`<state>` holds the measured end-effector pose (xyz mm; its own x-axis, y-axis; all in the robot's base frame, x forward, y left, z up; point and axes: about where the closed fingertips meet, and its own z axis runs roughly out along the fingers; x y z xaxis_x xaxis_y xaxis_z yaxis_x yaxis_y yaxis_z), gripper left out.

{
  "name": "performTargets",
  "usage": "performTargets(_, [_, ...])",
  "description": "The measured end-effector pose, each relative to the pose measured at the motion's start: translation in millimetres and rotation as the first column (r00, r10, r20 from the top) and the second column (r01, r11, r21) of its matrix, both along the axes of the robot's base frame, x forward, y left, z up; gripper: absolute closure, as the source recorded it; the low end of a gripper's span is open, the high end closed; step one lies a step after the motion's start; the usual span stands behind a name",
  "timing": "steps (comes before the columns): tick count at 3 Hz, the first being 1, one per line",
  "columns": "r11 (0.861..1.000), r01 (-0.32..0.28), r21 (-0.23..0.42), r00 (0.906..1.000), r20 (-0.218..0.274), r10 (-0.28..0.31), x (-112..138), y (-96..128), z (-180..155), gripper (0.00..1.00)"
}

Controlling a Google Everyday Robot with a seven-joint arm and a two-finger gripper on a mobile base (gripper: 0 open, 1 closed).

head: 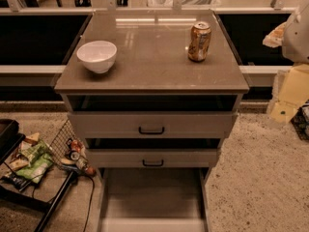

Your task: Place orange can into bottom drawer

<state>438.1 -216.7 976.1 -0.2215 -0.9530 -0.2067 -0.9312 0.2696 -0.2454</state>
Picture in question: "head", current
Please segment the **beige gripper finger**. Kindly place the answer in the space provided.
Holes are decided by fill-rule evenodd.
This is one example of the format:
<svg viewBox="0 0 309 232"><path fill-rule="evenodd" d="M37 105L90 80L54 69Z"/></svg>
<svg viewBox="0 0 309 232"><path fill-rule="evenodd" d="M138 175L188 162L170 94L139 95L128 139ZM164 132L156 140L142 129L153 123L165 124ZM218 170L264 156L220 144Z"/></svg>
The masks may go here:
<svg viewBox="0 0 309 232"><path fill-rule="evenodd" d="M263 45L267 47L278 47L282 45L284 30L286 23L283 22L274 28L269 34L267 34L263 39Z"/></svg>

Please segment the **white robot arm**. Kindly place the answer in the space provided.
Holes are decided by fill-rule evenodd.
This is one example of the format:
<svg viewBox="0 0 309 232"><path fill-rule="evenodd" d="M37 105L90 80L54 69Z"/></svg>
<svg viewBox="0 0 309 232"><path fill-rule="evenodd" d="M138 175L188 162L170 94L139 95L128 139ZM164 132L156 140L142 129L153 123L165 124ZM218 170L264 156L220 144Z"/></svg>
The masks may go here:
<svg viewBox="0 0 309 232"><path fill-rule="evenodd" d="M309 0L302 0L289 16L263 39L263 45L282 47L284 58L309 63Z"/></svg>

